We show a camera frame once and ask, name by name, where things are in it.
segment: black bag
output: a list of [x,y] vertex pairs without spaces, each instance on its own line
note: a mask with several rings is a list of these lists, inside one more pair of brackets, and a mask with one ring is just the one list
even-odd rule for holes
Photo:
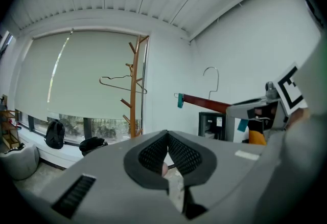
[[64,136],[65,127],[59,120],[54,120],[48,126],[44,140],[49,147],[61,149],[63,146]]
[[82,152],[83,156],[86,156],[91,151],[107,145],[108,143],[104,141],[103,138],[92,137],[81,142],[80,151]]

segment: window frame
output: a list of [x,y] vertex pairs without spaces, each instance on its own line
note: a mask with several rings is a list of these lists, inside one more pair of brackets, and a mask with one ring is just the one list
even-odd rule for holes
[[0,60],[2,59],[2,56],[4,55],[4,53],[6,52],[7,47],[8,47],[8,45],[11,42],[13,37],[14,36],[11,33],[9,33],[8,36],[6,37],[5,42],[3,43],[3,45],[2,45],[2,47],[0,49]]
[[[33,132],[33,133],[38,134],[38,135],[45,138],[44,133],[42,133],[41,131],[35,129],[35,127],[34,127],[34,117],[28,115],[28,124],[29,124],[28,126],[21,122],[21,117],[22,117],[22,112],[19,111],[18,121],[19,121],[21,126],[28,129],[30,132]],[[91,119],[83,118],[83,130],[84,130],[84,139],[92,138]],[[71,146],[77,146],[77,147],[80,146],[80,143],[75,142],[73,140],[67,140],[67,139],[64,139],[64,144],[71,145]]]

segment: black mesh panel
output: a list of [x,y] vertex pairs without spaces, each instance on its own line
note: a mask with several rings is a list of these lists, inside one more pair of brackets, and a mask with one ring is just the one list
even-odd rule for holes
[[166,136],[163,136],[150,146],[143,149],[138,156],[138,160],[143,167],[161,175],[162,165],[166,155],[167,138]]
[[182,175],[192,172],[202,163],[202,157],[199,152],[172,136],[169,136],[168,139],[168,152]]

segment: windowsill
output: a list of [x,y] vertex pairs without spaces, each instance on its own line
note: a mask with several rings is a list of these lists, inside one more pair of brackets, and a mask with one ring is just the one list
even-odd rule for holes
[[42,159],[58,166],[69,168],[83,158],[79,147],[65,144],[61,149],[50,148],[42,136],[30,132],[24,127],[18,131],[18,136],[20,141],[34,144],[38,148]]

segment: wooden coat rack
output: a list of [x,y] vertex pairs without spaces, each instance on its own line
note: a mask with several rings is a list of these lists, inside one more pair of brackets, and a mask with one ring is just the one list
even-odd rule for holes
[[136,42],[136,46],[134,47],[133,44],[131,42],[129,42],[129,46],[132,49],[132,52],[134,53],[134,59],[133,59],[133,64],[125,64],[127,67],[129,67],[130,70],[130,75],[126,75],[124,77],[131,77],[131,89],[127,89],[127,88],[122,88],[122,87],[117,87],[117,86],[112,86],[109,84],[105,84],[101,81],[102,78],[107,78],[107,79],[114,79],[114,78],[110,78],[110,77],[101,77],[99,79],[99,82],[102,85],[106,85],[106,86],[111,86],[111,87],[116,87],[116,88],[120,88],[120,89],[125,89],[128,91],[131,91],[131,97],[130,97],[130,103],[128,103],[126,100],[121,99],[121,102],[123,102],[126,106],[128,106],[130,108],[130,118],[128,118],[127,116],[123,115],[123,118],[130,124],[131,127],[131,137],[135,138],[139,135],[141,135],[143,129],[139,129],[138,132],[136,132],[136,120],[135,120],[135,104],[136,104],[136,85],[139,85],[142,88],[142,94],[143,91],[147,92],[145,88],[143,88],[139,82],[143,80],[143,78],[139,78],[137,79],[136,75],[137,75],[137,64],[138,64],[138,55],[139,55],[139,46],[140,44],[147,40],[149,38],[149,36],[146,37],[141,37],[138,36],[137,37],[137,42]]

